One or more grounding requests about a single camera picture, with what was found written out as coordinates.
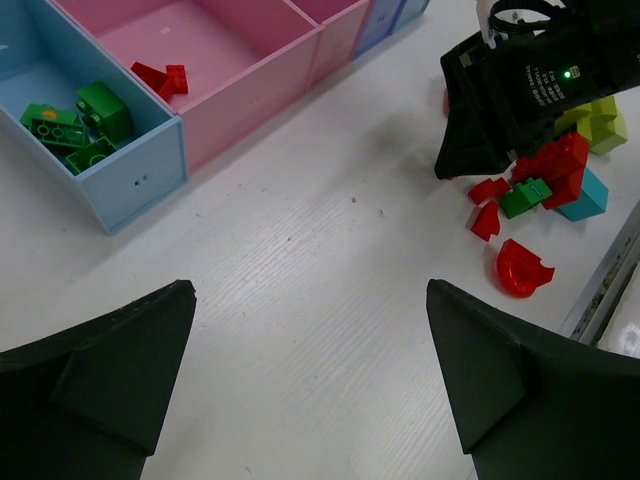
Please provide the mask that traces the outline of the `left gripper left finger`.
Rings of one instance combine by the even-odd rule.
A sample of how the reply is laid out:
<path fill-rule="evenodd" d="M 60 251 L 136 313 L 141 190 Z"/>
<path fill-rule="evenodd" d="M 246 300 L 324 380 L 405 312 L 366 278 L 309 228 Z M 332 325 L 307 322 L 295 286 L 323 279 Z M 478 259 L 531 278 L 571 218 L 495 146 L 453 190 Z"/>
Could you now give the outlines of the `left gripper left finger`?
<path fill-rule="evenodd" d="M 1 354 L 4 479 L 138 479 L 153 456 L 196 309 L 177 280 Z"/>

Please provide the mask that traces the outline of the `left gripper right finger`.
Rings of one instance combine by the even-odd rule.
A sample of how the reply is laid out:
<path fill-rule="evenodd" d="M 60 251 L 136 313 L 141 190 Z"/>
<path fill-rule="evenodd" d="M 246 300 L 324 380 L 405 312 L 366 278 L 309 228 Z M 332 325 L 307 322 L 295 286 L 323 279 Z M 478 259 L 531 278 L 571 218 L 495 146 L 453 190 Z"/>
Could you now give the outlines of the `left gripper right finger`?
<path fill-rule="evenodd" d="M 636 479 L 639 362 L 502 312 L 445 280 L 426 309 L 480 479 Z"/>

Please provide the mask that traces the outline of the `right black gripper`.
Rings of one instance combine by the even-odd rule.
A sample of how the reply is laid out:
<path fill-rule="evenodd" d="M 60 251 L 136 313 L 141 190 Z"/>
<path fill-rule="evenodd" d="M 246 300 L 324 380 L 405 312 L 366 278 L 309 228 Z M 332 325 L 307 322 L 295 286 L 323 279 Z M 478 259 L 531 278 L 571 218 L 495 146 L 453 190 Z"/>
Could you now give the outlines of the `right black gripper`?
<path fill-rule="evenodd" d="M 636 1 L 498 1 L 488 24 L 442 57 L 449 113 L 440 179 L 502 173 L 510 150 L 537 150 L 554 121 L 639 84 Z"/>

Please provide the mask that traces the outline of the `small red brick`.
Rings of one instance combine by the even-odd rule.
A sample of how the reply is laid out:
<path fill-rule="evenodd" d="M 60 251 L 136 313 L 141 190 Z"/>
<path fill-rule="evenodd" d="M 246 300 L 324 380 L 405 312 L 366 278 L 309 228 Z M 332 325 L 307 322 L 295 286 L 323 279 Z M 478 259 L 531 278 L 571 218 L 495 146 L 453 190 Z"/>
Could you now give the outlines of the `small red brick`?
<path fill-rule="evenodd" d="M 511 185 L 504 178 L 488 178 L 472 187 L 467 195 L 476 205 L 480 206 L 487 201 L 500 200 L 511 191 Z"/>

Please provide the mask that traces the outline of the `small green number brick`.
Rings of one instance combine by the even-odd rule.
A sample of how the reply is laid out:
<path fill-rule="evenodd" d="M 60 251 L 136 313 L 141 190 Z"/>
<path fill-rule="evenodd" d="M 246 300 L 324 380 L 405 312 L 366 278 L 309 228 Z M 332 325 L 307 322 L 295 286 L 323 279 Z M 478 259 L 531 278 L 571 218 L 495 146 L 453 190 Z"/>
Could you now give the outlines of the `small green number brick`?
<path fill-rule="evenodd" d="M 543 179 L 530 178 L 517 183 L 499 201 L 502 213 L 513 219 L 541 204 L 552 196 L 552 191 Z"/>

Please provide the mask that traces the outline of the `red slope piece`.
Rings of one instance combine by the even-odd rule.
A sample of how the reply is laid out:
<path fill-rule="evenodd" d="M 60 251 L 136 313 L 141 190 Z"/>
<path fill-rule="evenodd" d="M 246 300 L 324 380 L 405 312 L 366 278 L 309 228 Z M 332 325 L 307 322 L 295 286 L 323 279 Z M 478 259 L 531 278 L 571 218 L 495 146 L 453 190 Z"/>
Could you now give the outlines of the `red slope piece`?
<path fill-rule="evenodd" d="M 499 235 L 501 231 L 499 204 L 496 201 L 485 204 L 479 210 L 470 230 L 485 242 L 489 242 L 493 236 Z"/>

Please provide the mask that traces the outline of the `red arch brick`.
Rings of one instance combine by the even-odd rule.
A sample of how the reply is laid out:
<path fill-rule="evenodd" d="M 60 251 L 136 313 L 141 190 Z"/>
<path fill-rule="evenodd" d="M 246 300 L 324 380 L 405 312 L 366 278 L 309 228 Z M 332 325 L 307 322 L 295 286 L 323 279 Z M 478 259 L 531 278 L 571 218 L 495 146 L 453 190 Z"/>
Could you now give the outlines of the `red arch brick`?
<path fill-rule="evenodd" d="M 553 280 L 555 268 L 543 265 L 541 258 L 532 251 L 508 239 L 496 257 L 496 273 L 508 294 L 515 298 L 529 298 L 538 288 Z"/>

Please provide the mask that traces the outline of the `red brick cluster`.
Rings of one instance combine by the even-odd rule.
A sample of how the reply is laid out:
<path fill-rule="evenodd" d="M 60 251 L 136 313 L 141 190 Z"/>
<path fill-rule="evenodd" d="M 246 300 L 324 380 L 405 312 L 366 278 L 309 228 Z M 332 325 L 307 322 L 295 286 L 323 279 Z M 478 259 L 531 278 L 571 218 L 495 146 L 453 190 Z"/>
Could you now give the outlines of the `red brick cluster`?
<path fill-rule="evenodd" d="M 189 93 L 187 71 L 182 64 L 169 64 L 165 66 L 164 71 L 160 71 L 146 64 L 134 62 L 130 69 L 166 102 L 170 102 L 175 95 Z"/>

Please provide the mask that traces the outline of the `green slope piece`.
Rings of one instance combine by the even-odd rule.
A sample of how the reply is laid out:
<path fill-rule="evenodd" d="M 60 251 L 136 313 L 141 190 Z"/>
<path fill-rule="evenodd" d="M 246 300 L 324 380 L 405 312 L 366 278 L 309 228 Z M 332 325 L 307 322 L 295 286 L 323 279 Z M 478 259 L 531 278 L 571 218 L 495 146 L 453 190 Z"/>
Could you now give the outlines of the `green slope piece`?
<path fill-rule="evenodd" d="M 31 103 L 23 112 L 20 123 L 48 146 L 79 149 L 90 142 L 87 127 L 72 110 Z"/>

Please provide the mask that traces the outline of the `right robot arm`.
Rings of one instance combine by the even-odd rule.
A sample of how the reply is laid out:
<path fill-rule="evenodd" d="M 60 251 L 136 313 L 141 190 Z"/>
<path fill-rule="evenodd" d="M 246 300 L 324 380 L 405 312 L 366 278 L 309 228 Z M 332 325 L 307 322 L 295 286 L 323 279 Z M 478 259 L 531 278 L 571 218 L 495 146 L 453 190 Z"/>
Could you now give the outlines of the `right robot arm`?
<path fill-rule="evenodd" d="M 440 179 L 504 172 L 566 111 L 639 84 L 636 1 L 493 1 L 440 63 L 449 113 Z"/>

